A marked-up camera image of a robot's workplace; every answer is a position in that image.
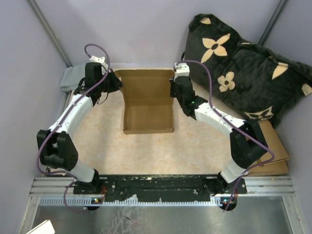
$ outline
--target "flower pattern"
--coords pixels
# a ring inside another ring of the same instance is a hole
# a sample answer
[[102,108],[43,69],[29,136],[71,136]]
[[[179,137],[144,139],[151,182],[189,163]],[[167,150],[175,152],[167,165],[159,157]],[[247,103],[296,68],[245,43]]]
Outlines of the flower pattern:
[[287,63],[278,62],[277,67],[275,67],[275,69],[273,71],[272,80],[275,79],[276,77],[280,76],[284,72],[286,72],[287,69],[288,69]]
[[204,24],[211,24],[211,21],[208,17],[203,18],[200,22]]
[[270,118],[273,117],[273,113],[272,113],[272,107],[270,106],[269,108],[263,110],[263,111],[259,111],[256,113],[247,113],[244,112],[249,118],[251,119],[257,119],[258,121],[264,121],[264,120],[268,120]]
[[309,86],[308,84],[303,84],[301,89],[302,89],[302,92],[305,96],[312,93],[312,87]]
[[220,76],[218,78],[218,83],[220,84],[219,90],[220,92],[225,92],[227,90],[233,90],[235,88],[234,72],[228,72],[225,77]]
[[200,62],[206,62],[213,54],[217,56],[227,56],[228,53],[222,45],[227,42],[228,39],[230,39],[230,34],[220,37],[217,41],[210,38],[203,38],[203,44],[208,50],[204,53]]

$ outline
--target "open cardboard box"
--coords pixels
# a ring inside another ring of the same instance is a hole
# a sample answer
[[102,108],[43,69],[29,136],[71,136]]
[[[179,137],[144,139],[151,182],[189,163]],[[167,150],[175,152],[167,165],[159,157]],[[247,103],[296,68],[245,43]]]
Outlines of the open cardboard box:
[[[269,121],[263,121],[263,122],[260,122],[259,125],[260,125],[260,128],[262,130],[262,133],[264,135],[264,138],[267,142],[269,149],[272,150],[273,153],[275,154],[275,159],[272,162],[261,165],[260,167],[268,167],[271,164],[289,160],[290,157],[288,153],[286,152],[282,142],[278,138],[271,123]],[[257,162],[260,163],[260,162],[266,161],[270,159],[271,157],[272,157],[271,154],[267,152]]]
[[172,133],[173,98],[170,97],[172,70],[118,70],[124,86],[123,131],[125,134]]

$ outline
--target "lavender wall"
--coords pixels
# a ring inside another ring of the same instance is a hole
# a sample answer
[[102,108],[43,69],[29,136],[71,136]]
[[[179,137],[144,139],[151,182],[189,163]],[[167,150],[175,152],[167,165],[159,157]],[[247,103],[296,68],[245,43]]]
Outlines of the lavender wall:
[[65,69],[25,0],[0,1],[0,233],[16,234],[36,173],[36,134],[57,118]]
[[[312,1],[289,1],[266,46],[289,59],[312,65]],[[312,95],[285,115],[277,131],[291,155],[290,174],[312,231]]]
[[114,66],[172,66],[185,47],[187,26],[213,13],[257,42],[279,0],[38,0],[74,65],[98,43]]

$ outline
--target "metal frame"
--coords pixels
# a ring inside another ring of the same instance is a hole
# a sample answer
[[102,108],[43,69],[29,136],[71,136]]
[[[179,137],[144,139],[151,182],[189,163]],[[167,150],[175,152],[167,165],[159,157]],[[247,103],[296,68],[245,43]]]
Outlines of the metal frame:
[[265,28],[258,44],[259,45],[264,45],[265,41],[267,40],[270,32],[272,31],[274,25],[276,24],[276,21],[278,20],[279,16],[281,15],[281,13],[283,12],[283,10],[285,9],[286,3],[288,2],[288,0],[280,0],[279,4],[277,5],[277,8],[275,9],[267,27]]
[[48,20],[42,13],[41,9],[39,8],[36,0],[27,0],[29,3],[29,6],[33,10],[35,16],[39,20],[40,24],[42,25],[44,31],[46,32],[47,36],[51,40],[52,44],[55,46],[55,49],[57,50],[58,54],[60,55],[63,62],[66,64],[67,67],[73,66],[71,63],[63,45],[59,41],[56,33],[54,32],[53,28],[50,26]]
[[[70,177],[36,177],[31,188],[23,222],[19,233],[25,234],[31,230],[39,205],[62,206],[64,205],[63,194],[65,188],[73,179]],[[263,176],[245,177],[247,187],[243,196],[281,196],[283,198],[286,214],[288,216],[292,232],[295,234],[307,234],[306,221],[301,213],[298,201],[295,196],[293,184],[289,176]],[[68,203],[72,206],[91,206],[91,200],[98,195],[75,195],[73,188],[67,193]],[[123,202],[103,202],[100,206],[220,206],[219,196],[212,198],[210,202],[186,202],[186,203],[139,203],[135,197]]]

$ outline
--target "cardboard box flap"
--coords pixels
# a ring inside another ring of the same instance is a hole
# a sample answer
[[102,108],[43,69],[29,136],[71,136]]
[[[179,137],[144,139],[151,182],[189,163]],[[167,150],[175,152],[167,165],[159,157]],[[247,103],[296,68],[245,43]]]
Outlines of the cardboard box flap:
[[116,74],[124,84],[122,93],[127,101],[171,99],[169,79],[174,75],[171,70],[119,70]]
[[[268,166],[272,163],[282,162],[289,159],[289,155],[286,152],[282,142],[278,138],[274,128],[269,121],[263,121],[259,123],[260,128],[263,132],[264,138],[268,144],[270,150],[275,154],[274,161],[264,164],[263,166]],[[269,152],[266,152],[258,162],[263,162],[270,159],[272,156]]]
[[265,167],[255,167],[249,170],[249,176],[281,176],[288,173],[285,161],[268,164]]

